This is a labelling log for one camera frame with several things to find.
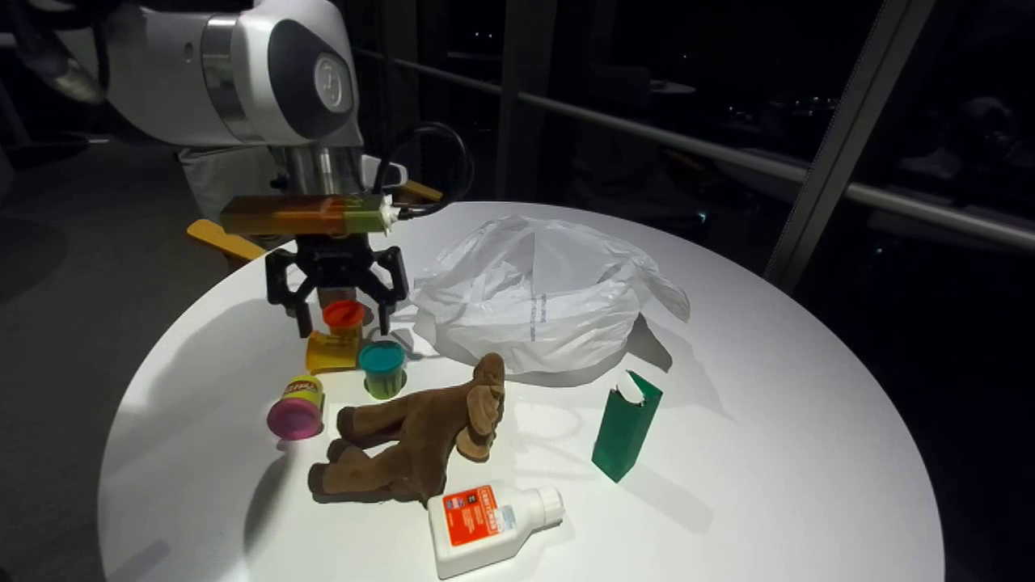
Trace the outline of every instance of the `red label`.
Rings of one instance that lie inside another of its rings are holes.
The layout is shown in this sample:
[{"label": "red label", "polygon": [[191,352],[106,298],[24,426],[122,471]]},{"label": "red label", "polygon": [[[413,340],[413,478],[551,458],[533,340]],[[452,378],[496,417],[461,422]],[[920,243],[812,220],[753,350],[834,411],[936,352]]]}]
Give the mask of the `red label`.
[{"label": "red label", "polygon": [[490,485],[447,496],[442,509],[452,546],[493,536],[500,532],[496,496]]}]

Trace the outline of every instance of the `white tabletop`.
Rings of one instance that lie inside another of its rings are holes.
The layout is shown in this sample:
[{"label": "white tabletop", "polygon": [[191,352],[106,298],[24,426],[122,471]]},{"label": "white tabletop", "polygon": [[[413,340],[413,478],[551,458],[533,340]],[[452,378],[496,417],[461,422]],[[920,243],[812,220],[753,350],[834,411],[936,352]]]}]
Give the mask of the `white tabletop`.
[{"label": "white tabletop", "polygon": [[[493,461],[449,458],[449,490],[551,485],[566,520],[465,580],[943,582],[943,520],[923,455],[859,357],[784,292],[676,236],[564,208],[452,204],[393,230],[407,270],[496,217],[574,220],[652,253],[689,292],[676,366],[638,468],[592,467],[620,369],[584,388],[509,382]],[[333,431],[278,451],[265,411],[302,372],[296,320],[265,304],[264,263],[207,292],[154,350],[115,422],[101,553],[122,580],[433,580],[422,504],[314,504]],[[471,378],[411,361],[411,386]],[[369,405],[325,374],[326,422]]]}]

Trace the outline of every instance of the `crumpled white fabric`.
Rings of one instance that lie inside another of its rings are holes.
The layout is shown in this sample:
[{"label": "crumpled white fabric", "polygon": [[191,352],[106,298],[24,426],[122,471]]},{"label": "crumpled white fabric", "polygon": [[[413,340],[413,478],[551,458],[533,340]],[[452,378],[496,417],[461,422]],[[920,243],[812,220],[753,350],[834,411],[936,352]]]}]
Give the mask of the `crumpled white fabric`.
[{"label": "crumpled white fabric", "polygon": [[652,300],[689,317],[686,292],[652,257],[564,220],[493,220],[413,287],[413,331],[436,352],[503,352],[509,374],[587,372],[620,357]]}]

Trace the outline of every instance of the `white bottle cap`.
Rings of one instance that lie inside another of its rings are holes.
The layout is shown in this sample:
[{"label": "white bottle cap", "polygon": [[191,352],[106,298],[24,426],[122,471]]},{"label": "white bottle cap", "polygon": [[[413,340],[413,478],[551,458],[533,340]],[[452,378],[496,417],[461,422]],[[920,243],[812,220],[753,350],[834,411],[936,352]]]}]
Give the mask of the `white bottle cap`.
[{"label": "white bottle cap", "polygon": [[538,532],[543,528],[558,528],[564,520],[564,499],[558,490],[541,490],[538,492],[538,504],[530,509],[530,520],[538,525]]}]

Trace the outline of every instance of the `round white table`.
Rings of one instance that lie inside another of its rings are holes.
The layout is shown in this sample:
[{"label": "round white table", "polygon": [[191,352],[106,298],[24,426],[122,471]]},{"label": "round white table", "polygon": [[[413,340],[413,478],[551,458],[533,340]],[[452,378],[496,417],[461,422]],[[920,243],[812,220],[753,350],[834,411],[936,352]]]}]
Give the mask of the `round white table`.
[{"label": "round white table", "polygon": [[[518,560],[465,580],[943,582],[943,520],[927,461],[859,357],[784,292],[676,236],[564,208],[452,204],[393,230],[407,270],[500,217],[597,227],[652,253],[684,286],[665,405],[633,471],[592,467],[620,369],[578,388],[509,382],[493,461],[452,452],[449,490],[560,490],[566,520]],[[325,374],[326,431],[278,447],[265,411],[304,343],[265,304],[264,263],[207,292],[156,343],[115,422],[101,471],[101,553],[115,582],[436,580],[422,504],[314,504],[312,461],[361,372]],[[471,366],[411,361],[407,391]]]}]

